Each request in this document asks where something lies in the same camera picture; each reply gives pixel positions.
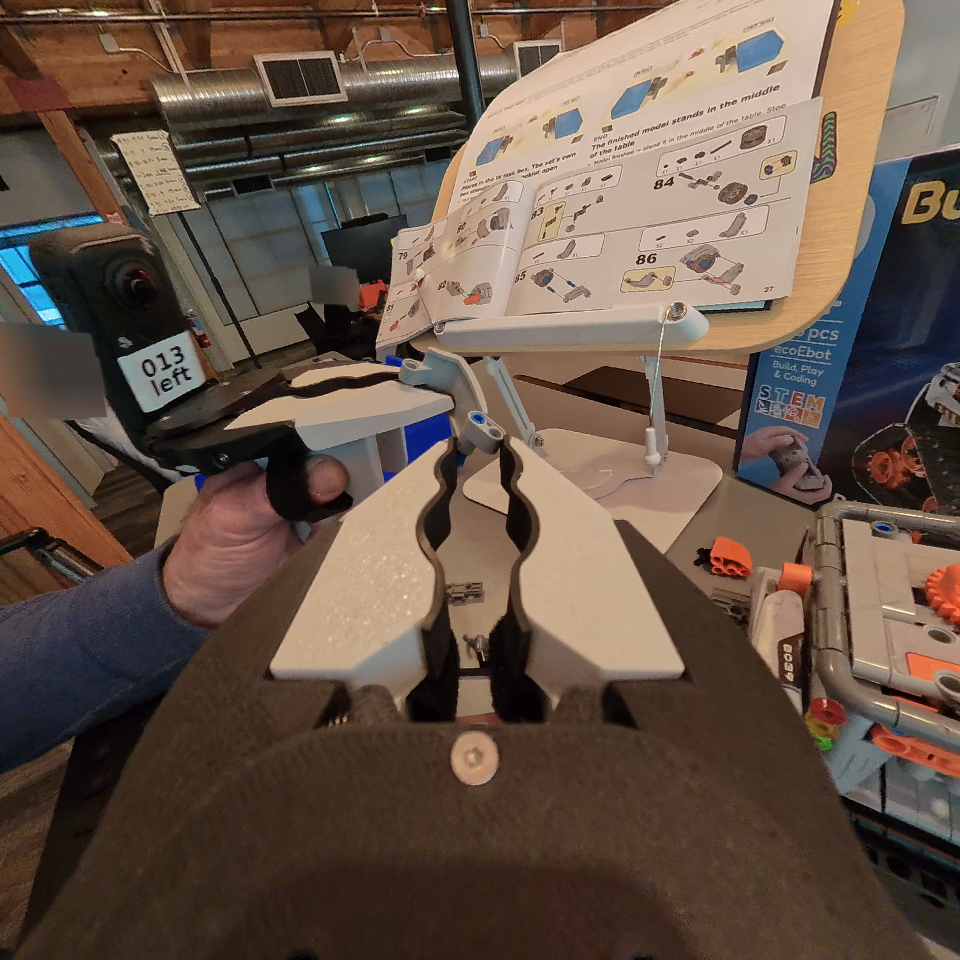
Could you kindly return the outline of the white hanging paper sheet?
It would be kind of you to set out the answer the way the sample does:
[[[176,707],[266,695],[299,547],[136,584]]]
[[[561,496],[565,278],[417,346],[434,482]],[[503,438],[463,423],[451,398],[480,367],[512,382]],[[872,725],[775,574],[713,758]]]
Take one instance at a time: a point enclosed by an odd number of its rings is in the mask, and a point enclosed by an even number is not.
[[[110,138],[126,163],[150,217],[198,210],[185,172],[165,129],[138,130]]]

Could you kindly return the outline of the wooden pillar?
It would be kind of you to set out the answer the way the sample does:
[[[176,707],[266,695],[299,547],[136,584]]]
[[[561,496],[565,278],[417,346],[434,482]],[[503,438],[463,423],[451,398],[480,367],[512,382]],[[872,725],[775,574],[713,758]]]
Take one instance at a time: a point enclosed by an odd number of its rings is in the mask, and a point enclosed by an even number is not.
[[[1,525],[6,534],[41,527],[103,568],[124,565],[133,559],[4,416]]]

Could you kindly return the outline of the grey two-hole connector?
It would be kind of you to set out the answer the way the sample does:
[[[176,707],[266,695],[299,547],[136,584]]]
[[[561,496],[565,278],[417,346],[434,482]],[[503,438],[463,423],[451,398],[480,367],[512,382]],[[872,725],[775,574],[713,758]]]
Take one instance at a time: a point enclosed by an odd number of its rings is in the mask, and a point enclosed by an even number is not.
[[[458,427],[457,450],[467,457],[480,451],[486,455],[498,452],[505,438],[504,430],[480,411],[470,411]]]

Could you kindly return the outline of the dark steel column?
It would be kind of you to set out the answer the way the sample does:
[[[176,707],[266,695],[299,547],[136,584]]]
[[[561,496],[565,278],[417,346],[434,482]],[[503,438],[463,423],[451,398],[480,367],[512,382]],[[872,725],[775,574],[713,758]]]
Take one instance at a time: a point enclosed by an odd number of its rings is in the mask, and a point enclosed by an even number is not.
[[[473,130],[485,111],[482,73],[474,41],[474,24],[469,1],[445,1],[461,101],[467,124]]]

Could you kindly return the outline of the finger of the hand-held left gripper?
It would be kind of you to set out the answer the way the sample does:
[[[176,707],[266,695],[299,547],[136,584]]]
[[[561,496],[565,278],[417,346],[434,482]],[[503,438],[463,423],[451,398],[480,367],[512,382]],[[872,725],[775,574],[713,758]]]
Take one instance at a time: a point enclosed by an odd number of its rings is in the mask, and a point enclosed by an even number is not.
[[[376,363],[346,363],[311,368],[287,382],[287,397],[313,400],[339,391],[363,390],[400,380],[400,366]]]
[[[237,416],[225,431],[232,436],[244,429],[293,426],[308,450],[331,450],[453,408],[448,394],[418,387],[341,389],[318,397],[271,399]]]

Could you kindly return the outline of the black monitor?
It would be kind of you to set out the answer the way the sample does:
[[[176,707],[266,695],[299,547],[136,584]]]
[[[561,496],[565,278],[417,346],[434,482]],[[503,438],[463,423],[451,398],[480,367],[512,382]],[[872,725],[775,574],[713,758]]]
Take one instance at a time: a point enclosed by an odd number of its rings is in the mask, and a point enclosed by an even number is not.
[[[330,264],[355,270],[359,282],[366,285],[390,281],[392,242],[407,227],[404,214],[376,213],[321,231],[319,237]]]

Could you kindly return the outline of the blue robot kit box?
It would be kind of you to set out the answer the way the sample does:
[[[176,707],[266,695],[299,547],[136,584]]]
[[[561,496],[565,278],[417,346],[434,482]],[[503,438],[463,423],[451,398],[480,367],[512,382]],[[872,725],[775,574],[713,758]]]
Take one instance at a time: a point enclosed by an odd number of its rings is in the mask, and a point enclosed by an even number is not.
[[[740,480],[958,516],[958,196],[958,144],[875,165],[840,294],[750,361]]]

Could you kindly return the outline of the small orange fin piece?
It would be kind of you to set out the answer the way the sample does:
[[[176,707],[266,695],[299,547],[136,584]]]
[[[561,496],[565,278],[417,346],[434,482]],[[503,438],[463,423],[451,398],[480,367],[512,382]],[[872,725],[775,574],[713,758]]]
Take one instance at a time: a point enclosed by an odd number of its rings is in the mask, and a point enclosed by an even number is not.
[[[747,547],[723,535],[697,550],[694,566],[710,575],[734,579],[745,580],[753,574],[753,559]]]

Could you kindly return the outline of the white book stand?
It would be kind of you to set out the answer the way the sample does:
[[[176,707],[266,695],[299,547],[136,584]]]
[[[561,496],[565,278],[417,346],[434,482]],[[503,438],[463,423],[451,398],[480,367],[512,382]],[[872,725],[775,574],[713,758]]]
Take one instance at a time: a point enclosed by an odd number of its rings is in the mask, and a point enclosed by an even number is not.
[[[837,2],[835,26],[824,50],[818,95],[821,120],[813,154],[791,294],[755,306],[704,308],[709,330],[701,341],[621,345],[536,346],[486,358],[520,437],[548,465],[607,507],[620,491],[627,502],[654,506],[655,495],[678,497],[680,518],[697,511],[719,481],[719,469],[668,451],[662,386],[663,355],[711,352],[754,354],[786,342],[828,311],[855,258],[861,216],[880,139],[883,114],[905,23],[903,2]],[[616,444],[585,434],[544,430],[530,422],[502,358],[513,353],[575,351],[624,353],[644,364],[651,390],[646,438]],[[635,486],[640,490],[634,493]]]

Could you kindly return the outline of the open instruction booklet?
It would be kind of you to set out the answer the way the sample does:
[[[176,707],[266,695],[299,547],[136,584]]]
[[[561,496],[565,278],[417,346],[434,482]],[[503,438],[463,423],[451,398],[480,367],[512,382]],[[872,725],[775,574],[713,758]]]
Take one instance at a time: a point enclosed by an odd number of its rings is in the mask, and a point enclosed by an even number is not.
[[[464,354],[535,347],[695,344],[703,309],[791,294],[822,100],[750,111],[691,135],[601,134],[500,162],[484,145],[437,222],[403,229],[376,346],[432,330]]]

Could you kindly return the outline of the white curved panel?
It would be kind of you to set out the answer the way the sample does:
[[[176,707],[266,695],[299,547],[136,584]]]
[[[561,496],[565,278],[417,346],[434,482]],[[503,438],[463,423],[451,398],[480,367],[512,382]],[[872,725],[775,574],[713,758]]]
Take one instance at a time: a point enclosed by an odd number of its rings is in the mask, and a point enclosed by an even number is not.
[[[448,412],[452,432],[463,433],[470,414],[488,414],[486,397],[465,359],[437,347],[426,350],[421,361],[407,358],[399,367],[399,382],[449,396],[453,402]]]

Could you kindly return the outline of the silver air duct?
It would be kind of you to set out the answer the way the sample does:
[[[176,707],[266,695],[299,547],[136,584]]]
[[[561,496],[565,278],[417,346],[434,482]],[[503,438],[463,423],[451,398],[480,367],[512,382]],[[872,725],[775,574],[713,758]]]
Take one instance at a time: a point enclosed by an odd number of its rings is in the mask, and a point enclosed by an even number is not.
[[[271,106],[255,64],[155,76],[150,84],[164,122],[178,134],[348,115],[362,122],[394,120],[462,104],[453,54],[339,65],[347,100],[320,105]]]

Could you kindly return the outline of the grey orange tracked toy robot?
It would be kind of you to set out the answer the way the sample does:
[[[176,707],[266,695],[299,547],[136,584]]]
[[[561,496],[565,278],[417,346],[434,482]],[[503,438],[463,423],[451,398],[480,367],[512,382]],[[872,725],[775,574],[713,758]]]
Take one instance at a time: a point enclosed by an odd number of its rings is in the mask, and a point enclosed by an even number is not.
[[[874,869],[930,950],[958,957],[958,517],[846,501],[818,511],[795,563],[745,575],[700,554]]]

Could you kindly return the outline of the person's left hand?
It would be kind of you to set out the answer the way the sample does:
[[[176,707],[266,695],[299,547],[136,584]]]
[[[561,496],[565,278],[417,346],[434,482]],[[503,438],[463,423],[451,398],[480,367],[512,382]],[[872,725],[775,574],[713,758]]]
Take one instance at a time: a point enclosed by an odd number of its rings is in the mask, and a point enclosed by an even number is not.
[[[214,629],[303,545],[294,523],[272,507],[265,471],[246,462],[206,481],[160,579],[182,619]]]

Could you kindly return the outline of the printed task sheet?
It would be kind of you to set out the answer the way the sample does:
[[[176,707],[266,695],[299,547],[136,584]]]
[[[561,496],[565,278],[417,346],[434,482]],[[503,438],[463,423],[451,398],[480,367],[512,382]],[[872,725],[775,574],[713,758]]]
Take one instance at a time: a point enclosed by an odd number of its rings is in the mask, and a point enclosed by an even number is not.
[[[836,11],[833,1],[683,1],[558,54],[491,101],[450,210],[501,182],[676,149],[816,97]]]

